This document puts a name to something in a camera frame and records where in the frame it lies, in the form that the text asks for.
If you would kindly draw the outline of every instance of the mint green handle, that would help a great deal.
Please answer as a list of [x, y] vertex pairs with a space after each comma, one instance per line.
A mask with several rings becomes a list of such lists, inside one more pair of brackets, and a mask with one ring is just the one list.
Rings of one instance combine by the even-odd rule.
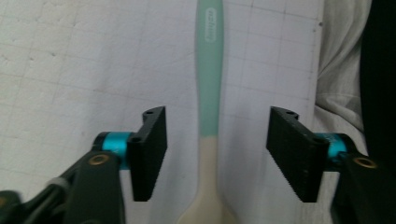
[[198, 0], [196, 27], [200, 135], [218, 135], [224, 42], [221, 0]]

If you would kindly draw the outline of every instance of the white grid paper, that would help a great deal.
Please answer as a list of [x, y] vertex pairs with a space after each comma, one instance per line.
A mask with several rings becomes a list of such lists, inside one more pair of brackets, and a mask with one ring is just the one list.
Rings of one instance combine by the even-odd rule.
[[[0, 189], [29, 199], [103, 131], [167, 106], [154, 195], [128, 223], [176, 223], [197, 183], [196, 1], [0, 1]], [[269, 106], [309, 124], [320, 0], [224, 2], [219, 188], [241, 223], [294, 223], [297, 199], [265, 149]]]

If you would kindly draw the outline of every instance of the white label on handle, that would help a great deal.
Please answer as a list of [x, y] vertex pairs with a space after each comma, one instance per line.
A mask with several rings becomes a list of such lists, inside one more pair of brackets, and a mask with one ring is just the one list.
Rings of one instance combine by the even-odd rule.
[[205, 41], [213, 43], [216, 41], [217, 11], [209, 7], [205, 11]]

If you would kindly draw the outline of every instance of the white cloth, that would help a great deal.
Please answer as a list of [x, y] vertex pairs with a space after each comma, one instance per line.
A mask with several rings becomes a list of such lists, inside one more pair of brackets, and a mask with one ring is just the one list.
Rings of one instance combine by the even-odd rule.
[[[346, 133], [365, 154], [361, 120], [361, 33], [371, 0], [325, 1], [313, 131]], [[297, 223], [332, 223], [338, 174], [325, 173], [317, 203], [302, 204]]]

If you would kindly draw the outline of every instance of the blue metal part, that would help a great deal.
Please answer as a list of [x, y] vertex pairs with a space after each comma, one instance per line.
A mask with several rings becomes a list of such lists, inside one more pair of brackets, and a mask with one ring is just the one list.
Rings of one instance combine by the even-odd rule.
[[102, 144], [103, 151], [111, 151], [120, 158], [120, 169], [128, 170], [128, 163], [126, 160], [127, 141], [134, 133], [108, 133], [105, 141]]
[[330, 164], [339, 164], [340, 153], [347, 153], [347, 146], [343, 139], [336, 133], [315, 133], [318, 137], [325, 138], [330, 142], [327, 160]]

